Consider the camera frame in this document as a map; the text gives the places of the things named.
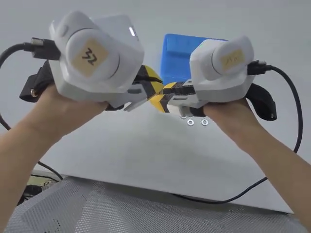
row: blue object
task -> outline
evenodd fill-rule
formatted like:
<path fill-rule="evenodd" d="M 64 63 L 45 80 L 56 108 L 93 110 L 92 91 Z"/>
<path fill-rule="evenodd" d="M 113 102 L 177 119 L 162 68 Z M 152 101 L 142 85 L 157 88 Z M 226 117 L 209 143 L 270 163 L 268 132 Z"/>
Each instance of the blue object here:
<path fill-rule="evenodd" d="M 164 84 L 182 82 L 190 78 L 190 55 L 206 39 L 213 38 L 178 34 L 165 35 L 160 72 Z"/>

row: metal screw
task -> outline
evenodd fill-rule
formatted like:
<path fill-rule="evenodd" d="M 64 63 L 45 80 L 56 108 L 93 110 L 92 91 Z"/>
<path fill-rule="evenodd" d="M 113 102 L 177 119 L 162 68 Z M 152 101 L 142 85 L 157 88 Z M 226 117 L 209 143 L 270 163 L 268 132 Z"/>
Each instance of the metal screw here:
<path fill-rule="evenodd" d="M 187 120 L 187 124 L 188 124 L 189 126 L 192 126 L 192 125 L 194 125 L 194 121 L 191 120 L 191 119 L 189 119 L 189 120 Z"/>
<path fill-rule="evenodd" d="M 208 125 L 208 120 L 202 119 L 201 120 L 201 124 L 204 125 L 204 126 Z"/>

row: white table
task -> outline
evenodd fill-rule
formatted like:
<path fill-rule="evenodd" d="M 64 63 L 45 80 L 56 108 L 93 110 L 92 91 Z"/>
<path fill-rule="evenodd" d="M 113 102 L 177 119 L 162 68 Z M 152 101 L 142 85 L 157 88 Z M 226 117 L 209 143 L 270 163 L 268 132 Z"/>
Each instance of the white table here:
<path fill-rule="evenodd" d="M 145 47 L 144 63 L 157 71 L 166 33 L 222 39 L 249 36 L 256 58 L 284 69 L 299 91 L 307 129 L 299 154 L 311 162 L 309 0 L 11 0 L 0 9 L 0 50 L 32 36 L 48 38 L 50 22 L 75 9 L 90 16 L 127 13 Z M 20 52 L 0 70 L 0 110 L 11 125 L 30 110 L 32 104 L 18 96 L 26 78 L 42 64 Z M 287 84 L 272 72 L 257 77 L 256 83 L 268 89 L 277 104 L 278 120 L 263 125 L 293 148 L 297 117 Z M 66 175 L 212 200 L 230 198 L 263 177 L 253 160 L 213 122 L 204 127 L 196 120 L 189 127 L 150 104 L 130 114 L 119 111 L 96 117 L 55 145 L 42 161 Z M 235 203 L 291 212 L 269 182 Z"/>

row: yellow and black striped finger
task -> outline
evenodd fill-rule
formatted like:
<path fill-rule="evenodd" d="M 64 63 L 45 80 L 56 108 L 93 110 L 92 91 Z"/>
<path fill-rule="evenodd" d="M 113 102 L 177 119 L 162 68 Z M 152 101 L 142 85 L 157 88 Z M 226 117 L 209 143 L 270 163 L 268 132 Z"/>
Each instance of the yellow and black striped finger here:
<path fill-rule="evenodd" d="M 185 82 L 173 82 L 166 84 L 160 94 L 150 99 L 150 103 L 159 111 L 163 113 L 169 113 L 170 111 L 167 108 L 167 104 L 175 95 L 174 93 L 172 93 L 172 90 L 176 87 L 181 87 L 184 83 Z"/>
<path fill-rule="evenodd" d="M 141 77 L 150 77 L 149 81 L 144 79 L 139 82 L 147 94 L 147 100 L 150 100 L 154 95 L 162 91 L 163 81 L 149 66 L 142 65 L 137 75 Z"/>

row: metal mesh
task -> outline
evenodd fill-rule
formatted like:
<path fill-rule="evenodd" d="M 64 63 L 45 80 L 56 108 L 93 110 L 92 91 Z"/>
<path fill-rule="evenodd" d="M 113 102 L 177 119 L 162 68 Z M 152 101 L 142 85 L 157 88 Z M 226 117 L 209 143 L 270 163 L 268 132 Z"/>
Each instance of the metal mesh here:
<path fill-rule="evenodd" d="M 66 178 L 14 211 L 6 233 L 306 233 L 286 214 Z"/>

